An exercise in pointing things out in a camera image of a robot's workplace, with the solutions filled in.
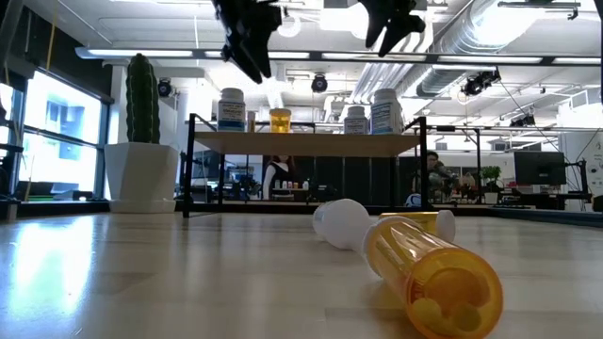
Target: window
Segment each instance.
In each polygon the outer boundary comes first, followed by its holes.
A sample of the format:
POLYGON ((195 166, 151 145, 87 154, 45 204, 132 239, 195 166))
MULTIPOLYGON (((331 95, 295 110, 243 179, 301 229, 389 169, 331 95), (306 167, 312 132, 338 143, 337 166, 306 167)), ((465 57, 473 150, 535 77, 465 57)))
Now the window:
POLYGON ((24 134, 19 180, 54 183, 51 193, 93 191, 96 149, 49 137, 24 134))
POLYGON ((52 184, 51 194, 94 191, 101 102, 44 73, 25 96, 19 181, 52 184))
POLYGON ((43 73, 29 80, 25 125, 98 143, 101 102, 43 73))

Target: camera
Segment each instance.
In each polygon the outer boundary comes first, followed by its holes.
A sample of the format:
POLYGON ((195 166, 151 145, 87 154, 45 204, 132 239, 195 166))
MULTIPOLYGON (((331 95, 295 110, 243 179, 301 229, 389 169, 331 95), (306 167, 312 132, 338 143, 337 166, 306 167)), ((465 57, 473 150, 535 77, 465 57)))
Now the camera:
POLYGON ((329 83, 327 83, 327 79, 324 77, 324 74, 316 74, 314 75, 314 80, 312 80, 312 91, 314 93, 322 93, 327 90, 329 83))

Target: potted plant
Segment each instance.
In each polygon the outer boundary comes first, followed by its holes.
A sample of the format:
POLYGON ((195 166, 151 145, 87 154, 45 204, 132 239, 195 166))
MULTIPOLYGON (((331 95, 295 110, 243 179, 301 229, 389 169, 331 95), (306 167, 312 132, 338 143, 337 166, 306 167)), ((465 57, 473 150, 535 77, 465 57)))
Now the potted plant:
POLYGON ((499 166, 486 166, 481 169, 481 178, 486 180, 486 188, 487 192, 484 193, 485 202, 487 204, 497 204, 498 203, 498 192, 500 192, 500 187, 497 185, 498 178, 500 178, 500 173, 502 170, 499 166))
POLYGON ((157 79, 146 56, 132 57, 125 83, 129 142, 105 146, 111 212, 171 213, 178 152, 159 145, 157 79))

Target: wooden table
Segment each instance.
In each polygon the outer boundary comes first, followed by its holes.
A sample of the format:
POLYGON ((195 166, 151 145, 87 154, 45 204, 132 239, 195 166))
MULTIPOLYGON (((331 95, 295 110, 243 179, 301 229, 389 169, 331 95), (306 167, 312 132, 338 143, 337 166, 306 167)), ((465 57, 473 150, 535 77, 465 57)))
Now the wooden table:
POLYGON ((220 154, 392 157, 418 145, 417 136, 196 132, 195 141, 220 154))

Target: spotlight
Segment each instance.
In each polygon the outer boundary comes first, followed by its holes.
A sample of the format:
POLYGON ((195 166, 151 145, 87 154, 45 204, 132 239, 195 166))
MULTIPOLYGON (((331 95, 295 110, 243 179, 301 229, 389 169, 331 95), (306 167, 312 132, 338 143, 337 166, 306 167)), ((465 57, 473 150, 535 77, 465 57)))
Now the spotlight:
POLYGON ((159 92, 159 96, 162 98, 171 97, 171 95, 173 94, 171 80, 169 78, 159 79, 159 84, 157 84, 157 91, 159 92))
POLYGON ((312 80, 312 91, 314 93, 322 93, 327 90, 327 87, 329 87, 329 83, 324 77, 324 74, 314 75, 314 80, 312 80))
POLYGON ((509 127, 523 127, 523 126, 534 126, 536 125, 536 119, 533 115, 527 115, 522 118, 511 121, 509 127))
POLYGON ((480 72, 478 75, 467 77, 467 82, 461 88, 461 92, 466 96, 476 96, 500 79, 498 68, 494 71, 480 72))

